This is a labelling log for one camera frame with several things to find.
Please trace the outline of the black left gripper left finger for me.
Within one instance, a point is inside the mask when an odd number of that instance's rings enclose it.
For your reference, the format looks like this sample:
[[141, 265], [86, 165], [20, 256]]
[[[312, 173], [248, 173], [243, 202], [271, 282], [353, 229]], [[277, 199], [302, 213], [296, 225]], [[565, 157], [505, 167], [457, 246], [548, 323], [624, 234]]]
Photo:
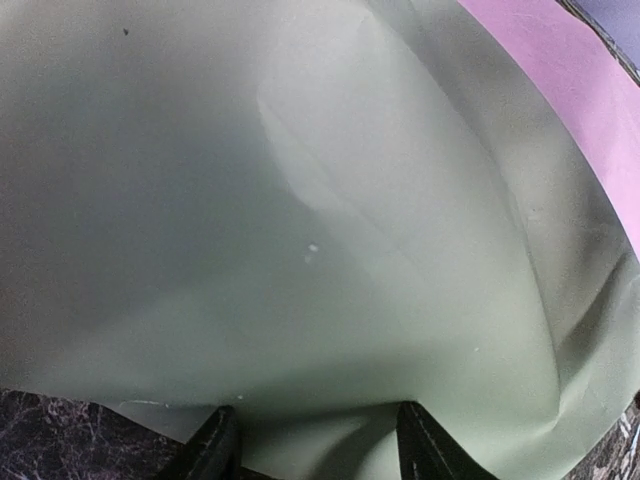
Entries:
[[157, 474], [161, 480], [240, 478], [240, 425], [232, 406], [217, 408]]

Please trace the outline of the peach green wrapping paper sheet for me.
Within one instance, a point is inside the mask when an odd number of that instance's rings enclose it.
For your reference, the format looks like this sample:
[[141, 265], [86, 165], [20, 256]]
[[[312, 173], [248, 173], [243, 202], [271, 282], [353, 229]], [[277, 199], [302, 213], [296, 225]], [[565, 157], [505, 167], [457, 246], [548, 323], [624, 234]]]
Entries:
[[395, 479], [421, 403], [559, 479], [639, 388], [639, 261], [463, 1], [5, 1], [1, 384], [287, 479]]

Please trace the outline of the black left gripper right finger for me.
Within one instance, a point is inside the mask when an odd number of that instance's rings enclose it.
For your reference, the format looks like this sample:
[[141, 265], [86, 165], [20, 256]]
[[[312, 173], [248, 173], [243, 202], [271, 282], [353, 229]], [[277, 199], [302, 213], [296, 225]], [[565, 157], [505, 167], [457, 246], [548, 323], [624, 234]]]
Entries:
[[396, 435], [402, 480], [495, 480], [417, 402], [400, 403]]

